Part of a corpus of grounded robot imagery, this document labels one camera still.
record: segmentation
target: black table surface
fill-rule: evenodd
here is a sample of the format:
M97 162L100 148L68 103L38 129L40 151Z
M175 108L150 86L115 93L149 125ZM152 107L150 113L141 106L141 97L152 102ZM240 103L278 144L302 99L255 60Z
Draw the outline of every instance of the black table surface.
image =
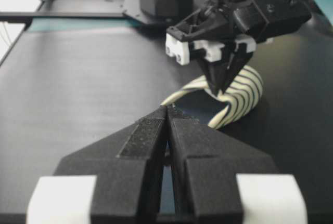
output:
M333 37L321 24L315 17L258 46L250 65L264 96L221 130L295 175L313 223L333 220ZM22 34L0 67L0 223L24 215L38 178L63 156L130 125L201 75L195 62L181 67L164 54L164 36L125 26Z

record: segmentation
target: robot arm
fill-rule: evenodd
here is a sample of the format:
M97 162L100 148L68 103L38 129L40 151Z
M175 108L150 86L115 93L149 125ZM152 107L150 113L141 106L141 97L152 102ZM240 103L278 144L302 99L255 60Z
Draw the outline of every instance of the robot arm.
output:
M250 60L257 43L295 32L310 18L300 0L206 0L167 29L166 53L181 65L196 59L217 95Z

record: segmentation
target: screw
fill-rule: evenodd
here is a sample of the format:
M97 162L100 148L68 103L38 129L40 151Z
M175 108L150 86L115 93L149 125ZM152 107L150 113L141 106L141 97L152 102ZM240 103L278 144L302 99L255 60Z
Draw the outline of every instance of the screw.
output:
M290 6L293 6L293 5L295 5L295 4L297 4L297 0L291 0L291 1L290 1Z
M270 13L275 12L275 6L273 4L267 4L267 11Z

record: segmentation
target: black and white striped object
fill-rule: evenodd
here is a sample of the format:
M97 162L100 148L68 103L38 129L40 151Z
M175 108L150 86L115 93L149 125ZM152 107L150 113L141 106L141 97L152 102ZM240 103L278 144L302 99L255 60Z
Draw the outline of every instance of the black and white striped object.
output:
M215 96L210 92L205 76L201 76L167 97L161 105L172 104L188 93L202 89L215 100L226 104L208 123L211 128L219 129L239 120L258 104L263 95L263 80L254 68L246 65L235 77L226 92L222 93L220 91Z

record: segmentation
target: white plastic block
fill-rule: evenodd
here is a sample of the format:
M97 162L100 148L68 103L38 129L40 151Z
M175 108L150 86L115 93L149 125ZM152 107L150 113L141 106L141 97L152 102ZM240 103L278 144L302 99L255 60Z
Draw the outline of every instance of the white plastic block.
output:
M267 40L266 40L266 42L265 42L265 44L271 44L271 43L273 43L274 42L274 38L268 38Z
M224 48L225 45L221 42L217 41L194 41L195 49L205 49L206 56L204 57L208 62L216 62L222 59L221 49Z
M306 206L293 175L237 174L243 224L307 224Z
M176 57L176 61L181 65L190 62L188 42L180 42L170 34L166 34L165 52L170 57Z
M246 44L246 53L254 52L257 49L257 43L255 42L254 38L246 34L239 34L237 35L235 42L238 45L241 43Z
M30 199L27 224L90 224L96 176L41 177Z

